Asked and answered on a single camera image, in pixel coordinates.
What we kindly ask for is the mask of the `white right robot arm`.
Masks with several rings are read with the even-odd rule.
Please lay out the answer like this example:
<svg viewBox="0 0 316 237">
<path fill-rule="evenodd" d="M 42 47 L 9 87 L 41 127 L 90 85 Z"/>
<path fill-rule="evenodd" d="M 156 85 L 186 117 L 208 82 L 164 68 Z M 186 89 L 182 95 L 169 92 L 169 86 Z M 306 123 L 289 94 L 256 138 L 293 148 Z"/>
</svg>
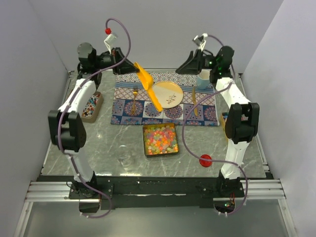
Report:
<svg viewBox="0 0 316 237">
<path fill-rule="evenodd" d="M 229 180 L 240 177 L 245 151 L 258 132 L 260 112 L 258 103 L 248 100 L 235 83 L 233 55 L 234 50 L 229 46 L 222 46 L 216 55 L 204 53 L 201 47 L 197 49 L 198 72 L 210 70 L 210 83 L 220 92 L 229 107 L 225 123 L 228 147 L 225 163 L 220 170 L 225 180 L 216 185 L 216 191 L 222 197 L 227 197 L 234 190 Z"/>
</svg>

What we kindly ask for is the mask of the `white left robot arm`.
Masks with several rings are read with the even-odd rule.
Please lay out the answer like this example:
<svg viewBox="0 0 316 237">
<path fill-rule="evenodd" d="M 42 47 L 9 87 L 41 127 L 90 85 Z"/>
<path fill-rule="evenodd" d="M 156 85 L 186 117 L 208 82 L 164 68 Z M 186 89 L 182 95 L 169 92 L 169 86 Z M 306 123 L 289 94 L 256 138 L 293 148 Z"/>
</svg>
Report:
<svg viewBox="0 0 316 237">
<path fill-rule="evenodd" d="M 81 114 L 90 99 L 96 92 L 102 72 L 113 70 L 115 75 L 135 73 L 147 92 L 154 108 L 161 112 L 166 108 L 167 100 L 162 99 L 162 92 L 169 92 L 170 87 L 154 91 L 153 77 L 138 63 L 132 63 L 119 47 L 108 47 L 100 55 L 89 43 L 81 43 L 77 47 L 79 57 L 78 73 L 75 88 L 68 99 L 57 110 L 48 114 L 48 123 L 52 144 L 67 156 L 73 169 L 73 186 L 86 198 L 93 198 L 98 194 L 98 184 L 95 172 L 92 170 L 83 147 L 86 143 L 86 131 L 81 119 Z"/>
</svg>

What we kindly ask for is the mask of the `yellow plastic scoop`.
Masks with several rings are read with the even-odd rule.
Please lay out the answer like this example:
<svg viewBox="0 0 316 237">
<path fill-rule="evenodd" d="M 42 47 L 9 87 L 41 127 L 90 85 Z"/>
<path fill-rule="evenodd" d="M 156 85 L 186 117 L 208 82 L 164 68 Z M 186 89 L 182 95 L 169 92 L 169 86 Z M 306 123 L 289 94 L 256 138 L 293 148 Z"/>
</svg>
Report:
<svg viewBox="0 0 316 237">
<path fill-rule="evenodd" d="M 142 68 L 137 62 L 134 63 L 134 66 L 138 69 L 138 72 L 136 73 L 136 75 L 138 76 L 138 79 L 140 80 L 143 88 L 146 90 L 154 107 L 156 108 L 158 112 L 162 112 L 162 106 L 160 102 L 158 101 L 153 90 L 153 84 L 154 84 L 153 77 L 144 68 Z"/>
</svg>

